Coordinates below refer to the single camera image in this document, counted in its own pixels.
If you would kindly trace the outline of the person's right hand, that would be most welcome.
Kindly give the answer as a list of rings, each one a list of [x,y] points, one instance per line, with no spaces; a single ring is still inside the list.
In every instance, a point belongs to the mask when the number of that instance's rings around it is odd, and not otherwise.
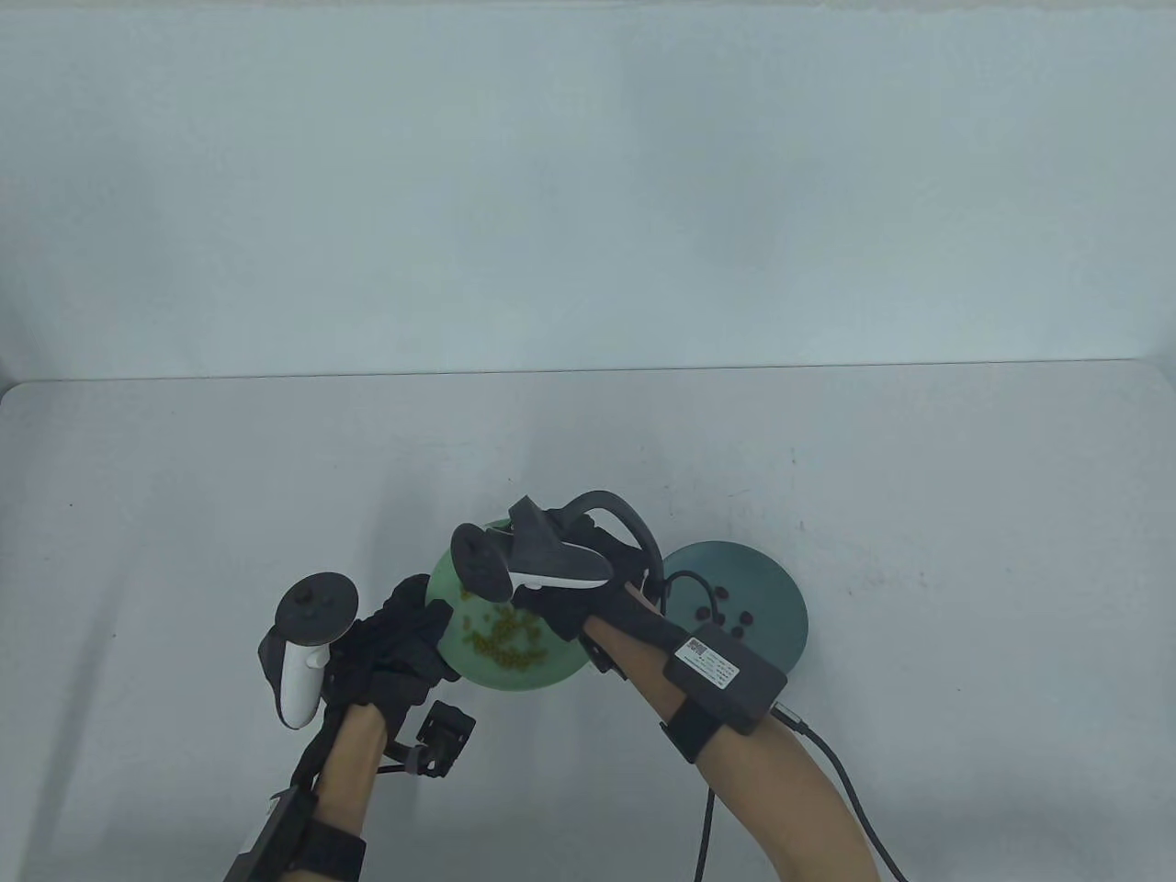
[[[517,609],[537,615],[563,641],[587,639],[584,624],[592,617],[609,623],[641,643],[659,647],[664,652],[676,650],[684,639],[688,639],[684,628],[673,624],[661,616],[659,610],[646,604],[643,596],[628,589],[632,582],[641,583],[641,579],[650,567],[650,554],[613,537],[610,533],[594,524],[588,514],[572,522],[566,537],[572,544],[602,554],[612,567],[612,579],[600,587],[589,589],[546,584],[537,589],[522,588],[513,597],[513,604],[517,606]]]

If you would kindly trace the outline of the person's left hand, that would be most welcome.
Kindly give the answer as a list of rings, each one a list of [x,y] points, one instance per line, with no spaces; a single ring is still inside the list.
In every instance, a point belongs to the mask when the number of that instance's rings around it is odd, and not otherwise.
[[[459,680],[437,650],[453,606],[428,599],[429,580],[425,572],[405,579],[377,612],[333,643],[321,691],[329,710],[370,706],[393,729],[437,684]]]

